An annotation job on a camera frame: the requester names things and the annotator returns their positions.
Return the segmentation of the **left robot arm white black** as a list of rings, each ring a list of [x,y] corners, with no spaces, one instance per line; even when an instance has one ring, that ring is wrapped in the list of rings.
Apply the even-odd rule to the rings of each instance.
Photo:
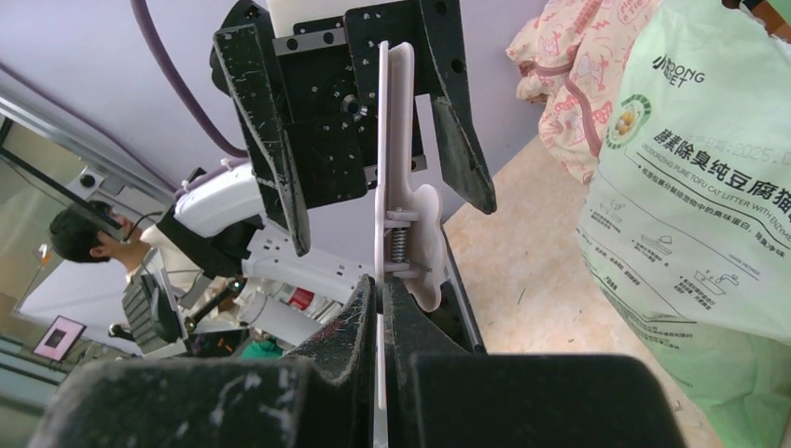
[[[244,190],[196,175],[168,217],[188,254],[211,275],[239,273],[254,230],[272,221],[299,241],[307,212],[364,196],[378,178],[378,46],[410,44],[414,94],[428,95],[443,181],[484,214],[496,208],[492,178],[471,113],[460,5],[394,1],[367,6],[319,2],[313,19],[277,35],[271,13],[237,2],[210,55],[212,79],[234,104],[245,148],[234,170]],[[184,209],[207,193],[188,226]]]

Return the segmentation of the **green cat litter bag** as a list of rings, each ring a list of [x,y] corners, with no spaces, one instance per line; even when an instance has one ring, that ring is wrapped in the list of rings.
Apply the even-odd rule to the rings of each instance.
[[[790,47],[719,1],[637,36],[576,228],[590,274],[727,447],[790,429]]]

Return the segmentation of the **small black ruler piece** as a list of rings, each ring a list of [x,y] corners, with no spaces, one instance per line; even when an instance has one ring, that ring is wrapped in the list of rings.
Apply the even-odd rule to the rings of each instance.
[[[414,122],[413,46],[379,44],[374,278],[378,298],[395,277],[424,312],[441,303],[448,249],[441,229],[442,199],[432,185],[411,185]]]

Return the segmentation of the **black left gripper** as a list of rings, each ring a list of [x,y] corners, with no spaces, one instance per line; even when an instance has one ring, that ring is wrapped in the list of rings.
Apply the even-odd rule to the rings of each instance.
[[[443,181],[491,215],[497,200],[473,123],[460,3],[419,5],[438,83],[430,96]],[[378,57],[354,58],[339,13],[299,21],[277,37],[269,11],[239,1],[222,26],[215,54],[252,138],[266,216],[303,257],[311,249],[307,207],[354,200],[376,186]]]

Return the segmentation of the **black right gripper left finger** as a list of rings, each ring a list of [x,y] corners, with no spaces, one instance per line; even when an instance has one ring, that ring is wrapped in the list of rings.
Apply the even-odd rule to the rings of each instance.
[[[376,288],[280,358],[94,362],[58,389],[33,447],[369,447]]]

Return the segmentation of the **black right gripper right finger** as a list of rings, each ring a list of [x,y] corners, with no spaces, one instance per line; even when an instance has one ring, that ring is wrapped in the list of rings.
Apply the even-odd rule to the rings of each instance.
[[[382,291],[393,447],[681,447],[659,381],[620,355],[473,354],[404,282]]]

